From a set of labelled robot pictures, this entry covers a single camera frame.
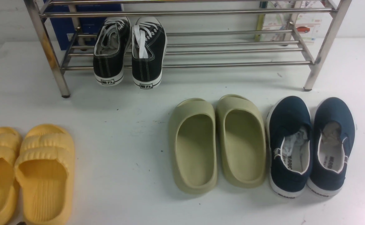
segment white rubber sole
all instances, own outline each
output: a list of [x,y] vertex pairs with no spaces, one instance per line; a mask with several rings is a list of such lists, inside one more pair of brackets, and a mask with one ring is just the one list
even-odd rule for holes
[[300,191],[297,192],[288,192],[288,191],[284,191],[281,188],[279,188],[273,181],[273,178],[271,178],[271,174],[269,175],[269,180],[270,180],[270,186],[271,189],[273,189],[273,191],[280,197],[283,198],[288,198],[288,199],[294,199],[296,197],[298,197],[299,195],[301,195],[303,193],[303,191],[305,190],[305,188],[303,188]]
[[340,189],[335,190],[335,191],[327,191],[327,190],[321,189],[317,185],[315,185],[310,178],[307,180],[306,185],[313,193],[315,193],[318,196],[325,197],[325,198],[330,198],[330,197],[337,195],[342,190],[342,187],[343,187],[342,186]]
[[141,89],[146,89],[146,90],[154,89],[154,88],[157,88],[161,83],[161,75],[163,74],[164,56],[165,56],[165,53],[167,50],[167,34],[165,33],[165,31],[164,31],[164,36],[165,36],[165,43],[164,43],[164,50],[163,50],[163,59],[161,60],[161,71],[160,71],[160,75],[158,76],[158,78],[156,78],[153,81],[143,82],[143,81],[139,81],[139,80],[135,79],[134,77],[132,77],[135,85],[137,85]]
[[[273,114],[273,111],[275,110],[275,108],[277,107],[277,105],[284,100],[286,97],[281,98],[272,108],[271,110],[268,112],[267,114],[267,118],[266,118],[266,133],[267,133],[267,140],[268,140],[268,149],[269,149],[269,157],[270,157],[270,168],[271,168],[271,162],[272,162],[272,154],[271,154],[271,146],[270,146],[270,120],[271,120],[271,115]],[[280,197],[283,198],[288,198],[288,199],[294,199],[296,197],[298,197],[299,195],[301,195],[303,193],[303,191],[305,190],[306,187],[303,187],[302,190],[297,191],[297,192],[288,192],[288,191],[284,191],[281,188],[279,188],[273,181],[273,179],[271,178],[271,173],[269,174],[269,180],[270,180],[270,186],[271,189]]]
[[103,78],[103,77],[99,77],[98,75],[96,75],[94,73],[95,74],[96,81],[101,86],[106,86],[106,87],[115,86],[115,85],[121,83],[121,81],[123,81],[123,78],[124,78],[124,57],[125,57],[125,54],[127,53],[127,50],[129,48],[129,46],[131,45],[131,38],[132,37],[129,37],[128,42],[127,42],[127,45],[125,46],[124,56],[123,56],[123,67],[121,68],[121,71],[120,71],[119,74],[117,74],[117,75],[115,75],[113,77]]
[[118,75],[114,76],[114,77],[103,78],[103,77],[99,77],[98,75],[95,74],[95,78],[96,78],[96,81],[101,86],[106,86],[106,87],[108,87],[108,86],[115,86],[115,85],[121,83],[121,81],[123,81],[123,78],[124,78],[124,66],[121,69],[121,72]]

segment metal rod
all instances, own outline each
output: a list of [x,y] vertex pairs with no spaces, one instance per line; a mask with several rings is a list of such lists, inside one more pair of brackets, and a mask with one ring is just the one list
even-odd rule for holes
[[306,46],[305,41],[303,40],[303,38],[301,37],[301,35],[299,34],[297,28],[295,27],[295,24],[293,22],[291,22],[290,24],[290,28],[293,29],[293,33],[292,36],[294,37],[294,40],[298,40],[299,44],[298,47],[303,48],[304,51],[302,51],[302,55],[305,58],[305,60],[311,61],[312,63],[314,63],[314,58],[312,56],[312,54],[310,53],[308,47]]
[[[77,8],[75,7],[75,5],[69,5],[68,9],[70,10],[70,12],[75,12],[75,13],[77,12]],[[79,22],[79,18],[72,17],[71,19],[73,21],[74,29],[75,30],[81,30],[81,23]],[[79,37],[78,38],[78,44],[79,45],[85,45],[84,38]]]
[[[302,47],[291,48],[265,48],[265,49],[250,49],[250,50],[214,50],[214,51],[186,51],[186,52],[166,52],[168,56],[174,55],[211,55],[211,54],[242,54],[242,53],[272,53],[272,52],[299,52],[303,51]],[[78,52],[70,53],[69,57],[92,57],[93,53]]]
[[84,46],[72,46],[71,49],[94,49],[94,46],[84,45]]
[[48,0],[48,1],[46,1],[46,3],[42,6],[42,8],[41,8],[41,14],[44,14],[45,13],[45,11],[48,9],[48,7],[49,6],[52,6],[52,1],[53,0]]
[[279,14],[279,13],[323,13],[335,12],[331,8],[292,8],[292,9],[257,9],[257,10],[214,10],[214,11],[164,11],[164,12],[78,12],[62,13],[47,12],[42,17],[162,17],[162,16],[201,16],[201,15],[231,15],[231,14]]
[[70,63],[71,57],[69,56],[69,54],[72,52],[73,45],[75,43],[75,40],[77,40],[78,37],[78,32],[79,32],[79,28],[75,31],[73,37],[71,38],[70,44],[67,48],[67,50],[64,53],[64,57],[63,57],[63,61],[61,62],[61,68],[68,66],[68,63]]
[[[300,8],[301,6],[302,6],[302,1],[296,1],[295,5],[294,5],[294,8]],[[288,23],[286,25],[286,29],[291,30],[290,29],[290,24],[289,24],[291,21],[294,23],[294,26],[295,26],[295,24],[297,23],[297,20],[298,20],[298,16],[299,16],[298,13],[292,13],[290,15],[290,19],[288,20]],[[284,34],[284,40],[291,40],[291,37],[292,37],[292,33]]]
[[78,34],[78,37],[83,38],[96,38],[98,34]]
[[317,77],[326,61],[327,55],[330,52],[331,46],[334,43],[334,39],[337,36],[338,30],[345,18],[345,15],[351,5],[352,0],[341,0],[335,17],[333,17],[330,27],[328,28],[326,37],[324,38],[323,44],[321,45],[320,51],[314,61],[314,65],[311,66],[311,72],[305,83],[303,89],[305,91],[311,91]]
[[201,43],[201,44],[168,44],[167,47],[201,48],[201,47],[227,47],[227,46],[256,46],[256,45],[285,45],[299,44],[299,41],[262,41],[262,42],[232,42],[232,43]]
[[[256,2],[259,0],[231,0],[231,2]],[[192,2],[202,2],[202,3],[211,3],[211,2],[225,2],[225,0],[54,0],[53,5],[83,5],[83,4],[133,4],[133,3],[167,3],[167,2],[184,2],[184,3],[192,3]]]
[[63,73],[58,65],[58,59],[53,50],[48,31],[46,30],[45,24],[39,15],[40,11],[38,4],[35,0],[24,0],[24,3],[27,7],[29,16],[31,17],[32,24],[38,35],[38,39],[41,42],[43,51],[45,52],[46,58],[48,59],[49,66],[60,90],[61,96],[63,98],[68,98],[70,97],[70,91],[68,90],[67,83],[65,82]]
[[[261,66],[305,66],[312,64],[310,61],[291,62],[241,62],[241,63],[212,63],[212,64],[175,64],[164,65],[163,68],[217,68],[217,67],[261,67]],[[92,66],[64,67],[63,70],[93,70]]]
[[[167,37],[183,36],[214,36],[214,35],[234,35],[234,34],[274,34],[291,33],[292,30],[243,30],[243,31],[223,31],[223,32],[190,32],[190,33],[168,33]],[[97,34],[80,34],[83,38],[96,38]]]

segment sneaker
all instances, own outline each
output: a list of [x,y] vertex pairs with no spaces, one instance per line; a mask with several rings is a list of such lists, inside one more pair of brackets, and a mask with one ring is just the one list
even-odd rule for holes
[[315,194],[332,197],[341,190],[355,138],[355,124],[348,106],[328,98],[314,117],[313,171],[307,185]]
[[154,17],[141,17],[132,28],[132,75],[141,89],[152,89],[161,82],[167,36]]
[[124,78],[124,54],[131,43],[127,17],[108,17],[100,30],[94,49],[96,80],[114,86]]
[[311,131],[308,108],[299,97],[283,98],[267,115],[270,185],[281,197],[296,198],[305,188],[312,168]]

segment black canvas sneaker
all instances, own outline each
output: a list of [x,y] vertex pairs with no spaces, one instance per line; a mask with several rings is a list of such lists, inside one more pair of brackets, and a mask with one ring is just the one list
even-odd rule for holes
[[132,28],[132,75],[141,89],[152,89],[161,82],[167,36],[154,17],[141,17]]
[[94,49],[96,80],[103,86],[119,84],[124,77],[124,54],[131,43],[127,17],[108,17]]

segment blue box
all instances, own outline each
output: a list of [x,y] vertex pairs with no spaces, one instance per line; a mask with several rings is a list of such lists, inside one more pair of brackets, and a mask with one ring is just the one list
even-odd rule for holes
[[[119,12],[122,11],[121,4],[101,4],[101,5],[80,5],[76,6],[77,12]],[[48,12],[64,13],[70,12],[68,6],[52,6]],[[105,17],[79,18],[82,32],[85,34],[96,34],[102,27]],[[51,18],[53,30],[55,31],[58,44],[61,50],[66,50],[70,44],[71,37],[75,33],[71,18]],[[95,45],[95,39],[86,39],[85,44]]]

